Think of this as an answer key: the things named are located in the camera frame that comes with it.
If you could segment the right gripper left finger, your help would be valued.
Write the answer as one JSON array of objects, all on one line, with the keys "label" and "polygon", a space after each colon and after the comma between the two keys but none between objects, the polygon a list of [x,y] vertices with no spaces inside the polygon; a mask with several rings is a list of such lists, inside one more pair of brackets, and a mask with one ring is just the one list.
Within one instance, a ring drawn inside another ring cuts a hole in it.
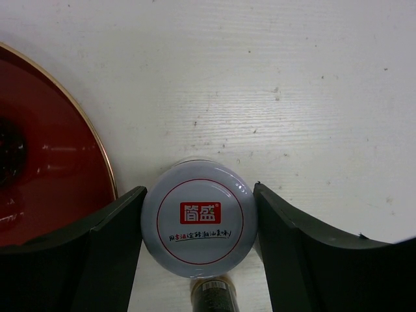
[{"label": "right gripper left finger", "polygon": [[2,311],[127,311],[146,187],[21,245],[1,247]]}]

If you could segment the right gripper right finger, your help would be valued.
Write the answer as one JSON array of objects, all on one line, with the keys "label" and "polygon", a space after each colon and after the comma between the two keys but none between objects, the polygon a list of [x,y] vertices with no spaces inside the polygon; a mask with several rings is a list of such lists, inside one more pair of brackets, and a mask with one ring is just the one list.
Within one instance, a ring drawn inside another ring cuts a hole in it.
[{"label": "right gripper right finger", "polygon": [[274,311],[414,311],[415,239],[337,229],[257,183],[255,249]]}]

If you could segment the red lid chili jar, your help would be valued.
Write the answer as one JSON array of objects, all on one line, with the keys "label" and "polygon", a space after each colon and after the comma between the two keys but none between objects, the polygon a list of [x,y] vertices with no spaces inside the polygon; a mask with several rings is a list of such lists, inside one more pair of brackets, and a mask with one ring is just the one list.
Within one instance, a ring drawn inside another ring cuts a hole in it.
[{"label": "red lid chili jar", "polygon": [[22,130],[1,117],[1,188],[11,185],[25,168],[27,143]]}]

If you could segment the brown spice bottle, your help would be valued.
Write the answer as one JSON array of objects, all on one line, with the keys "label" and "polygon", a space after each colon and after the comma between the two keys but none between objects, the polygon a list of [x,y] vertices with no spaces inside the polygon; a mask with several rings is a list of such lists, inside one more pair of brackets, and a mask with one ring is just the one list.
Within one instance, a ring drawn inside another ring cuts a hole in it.
[{"label": "brown spice bottle", "polygon": [[228,275],[192,280],[190,286],[193,312],[238,312],[236,295]]}]

